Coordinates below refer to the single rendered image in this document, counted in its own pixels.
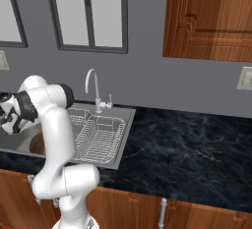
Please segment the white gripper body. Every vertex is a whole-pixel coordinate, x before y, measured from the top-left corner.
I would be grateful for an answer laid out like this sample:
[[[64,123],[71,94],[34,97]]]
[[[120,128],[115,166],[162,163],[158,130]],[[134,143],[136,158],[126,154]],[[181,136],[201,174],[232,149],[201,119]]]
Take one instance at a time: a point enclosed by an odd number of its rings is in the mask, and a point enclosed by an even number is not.
[[[0,127],[9,135],[18,134],[20,132],[19,125],[21,117],[16,113],[15,108],[12,107],[8,114],[0,120]]]

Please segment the wooden base cabinet door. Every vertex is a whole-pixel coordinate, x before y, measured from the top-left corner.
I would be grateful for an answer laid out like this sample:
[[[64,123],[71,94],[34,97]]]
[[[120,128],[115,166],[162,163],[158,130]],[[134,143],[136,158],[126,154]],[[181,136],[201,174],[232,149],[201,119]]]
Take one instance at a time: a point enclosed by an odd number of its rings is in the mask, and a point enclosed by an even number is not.
[[[158,229],[161,198],[97,187],[87,208],[99,229]]]
[[[52,200],[38,200],[33,175],[0,169],[0,229],[52,229],[60,218]]]
[[[252,229],[252,213],[169,200],[164,229]]]

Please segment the white curved sink faucet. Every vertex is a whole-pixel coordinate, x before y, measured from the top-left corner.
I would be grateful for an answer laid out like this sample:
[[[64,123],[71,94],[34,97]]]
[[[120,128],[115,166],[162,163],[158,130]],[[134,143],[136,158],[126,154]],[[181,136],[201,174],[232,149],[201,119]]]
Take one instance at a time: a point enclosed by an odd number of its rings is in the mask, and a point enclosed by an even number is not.
[[[98,79],[97,73],[95,69],[90,69],[86,75],[85,80],[85,92],[89,92],[89,83],[91,76],[94,76],[94,90],[95,90],[95,112],[100,114],[103,109],[111,109],[113,107],[112,99],[109,99],[108,102],[103,102],[99,97],[99,90],[98,90]]]

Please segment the steel kitchen sink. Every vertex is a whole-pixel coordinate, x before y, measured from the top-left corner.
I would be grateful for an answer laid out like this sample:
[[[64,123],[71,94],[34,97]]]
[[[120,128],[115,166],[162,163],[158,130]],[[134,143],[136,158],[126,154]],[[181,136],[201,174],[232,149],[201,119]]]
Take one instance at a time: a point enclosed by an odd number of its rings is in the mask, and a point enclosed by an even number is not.
[[[107,168],[117,170],[121,161],[123,150],[128,139],[128,135],[133,123],[134,115],[136,110],[129,108],[112,107],[111,109],[103,109],[100,114],[95,112],[95,106],[85,103],[74,103],[71,108],[87,109],[91,110],[93,114],[105,116],[105,117],[115,117],[123,120],[126,124],[125,130],[119,144],[118,151],[112,161],[107,164],[96,164],[95,166],[99,168]],[[14,152],[17,154],[31,155],[39,158],[44,158],[43,154],[31,153],[30,152],[30,142],[32,138],[40,131],[40,126],[32,127],[25,130],[21,134],[8,135],[0,128],[0,150],[6,152]],[[74,156],[70,160],[71,163],[89,163],[78,161],[74,159]]]

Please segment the grey framed double window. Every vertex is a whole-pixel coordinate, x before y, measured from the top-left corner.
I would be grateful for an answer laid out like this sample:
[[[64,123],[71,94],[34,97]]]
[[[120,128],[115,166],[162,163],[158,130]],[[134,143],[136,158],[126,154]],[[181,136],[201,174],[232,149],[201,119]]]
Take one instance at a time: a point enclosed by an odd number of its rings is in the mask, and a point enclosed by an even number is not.
[[[128,0],[48,1],[58,49],[128,52]]]

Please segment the beige wall outlet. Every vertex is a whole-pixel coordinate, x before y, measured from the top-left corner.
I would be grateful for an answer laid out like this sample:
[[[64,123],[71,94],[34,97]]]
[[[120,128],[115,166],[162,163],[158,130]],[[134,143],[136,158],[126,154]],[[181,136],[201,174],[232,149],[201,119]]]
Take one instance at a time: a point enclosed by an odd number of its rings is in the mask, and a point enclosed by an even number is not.
[[[5,52],[2,50],[0,50],[0,70],[5,70],[5,71],[10,70]]]
[[[243,90],[252,90],[252,67],[242,68],[236,88]]]

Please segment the wooden wall cabinet door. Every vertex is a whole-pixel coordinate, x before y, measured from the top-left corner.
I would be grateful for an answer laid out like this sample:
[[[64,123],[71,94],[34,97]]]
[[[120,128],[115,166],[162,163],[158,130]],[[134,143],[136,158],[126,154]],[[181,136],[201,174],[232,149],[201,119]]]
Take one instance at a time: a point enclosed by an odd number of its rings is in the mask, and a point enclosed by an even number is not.
[[[252,0],[166,0],[162,55],[252,63]]]

